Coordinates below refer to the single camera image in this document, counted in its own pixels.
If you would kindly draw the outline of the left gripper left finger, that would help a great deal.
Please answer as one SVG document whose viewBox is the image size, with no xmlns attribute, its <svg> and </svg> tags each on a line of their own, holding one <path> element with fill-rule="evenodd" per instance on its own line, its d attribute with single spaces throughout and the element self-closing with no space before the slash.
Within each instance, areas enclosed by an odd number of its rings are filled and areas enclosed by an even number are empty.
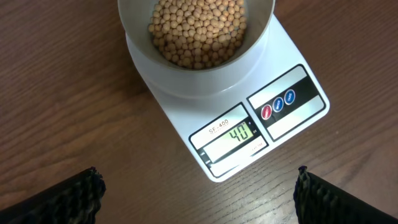
<svg viewBox="0 0 398 224">
<path fill-rule="evenodd" d="M 90 167 L 1 210 L 1 223 L 94 224 L 105 191 L 103 176 Z"/>
</svg>

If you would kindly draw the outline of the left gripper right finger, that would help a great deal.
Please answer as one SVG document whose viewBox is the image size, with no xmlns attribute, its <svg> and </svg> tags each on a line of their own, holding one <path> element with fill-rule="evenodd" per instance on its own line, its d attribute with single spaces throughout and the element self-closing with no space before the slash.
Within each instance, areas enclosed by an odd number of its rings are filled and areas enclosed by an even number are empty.
<svg viewBox="0 0 398 224">
<path fill-rule="evenodd" d="M 397 224 L 397 218 L 298 168 L 293 194 L 299 224 Z"/>
</svg>

